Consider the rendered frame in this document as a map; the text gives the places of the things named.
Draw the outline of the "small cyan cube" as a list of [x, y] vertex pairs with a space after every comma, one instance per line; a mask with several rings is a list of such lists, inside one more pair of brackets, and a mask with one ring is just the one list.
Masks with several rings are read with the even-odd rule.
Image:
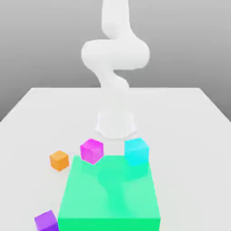
[[149, 146], [142, 138], [126, 140], [125, 158], [131, 166], [148, 163]]

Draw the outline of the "small magenta cube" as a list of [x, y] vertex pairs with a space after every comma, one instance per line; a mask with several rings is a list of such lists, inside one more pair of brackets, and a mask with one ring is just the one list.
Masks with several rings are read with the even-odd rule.
[[104, 156], [103, 143], [94, 139], [89, 139], [80, 146], [81, 159], [96, 164]]

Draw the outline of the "small orange cube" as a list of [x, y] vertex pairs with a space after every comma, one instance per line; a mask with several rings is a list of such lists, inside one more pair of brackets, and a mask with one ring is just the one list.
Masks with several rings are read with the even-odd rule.
[[61, 171], [69, 166], [69, 156], [63, 151], [57, 151], [50, 155], [50, 163], [55, 170]]

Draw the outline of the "small purple cube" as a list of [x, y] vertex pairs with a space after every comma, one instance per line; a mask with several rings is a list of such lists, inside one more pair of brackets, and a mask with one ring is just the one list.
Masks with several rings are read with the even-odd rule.
[[58, 221], [52, 210], [34, 218], [37, 231], [59, 231]]

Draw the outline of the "large green box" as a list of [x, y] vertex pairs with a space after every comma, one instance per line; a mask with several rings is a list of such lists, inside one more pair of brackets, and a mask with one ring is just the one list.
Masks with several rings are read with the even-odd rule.
[[75, 156], [58, 214], [59, 231], [159, 231], [160, 213], [148, 163], [124, 156], [90, 164]]

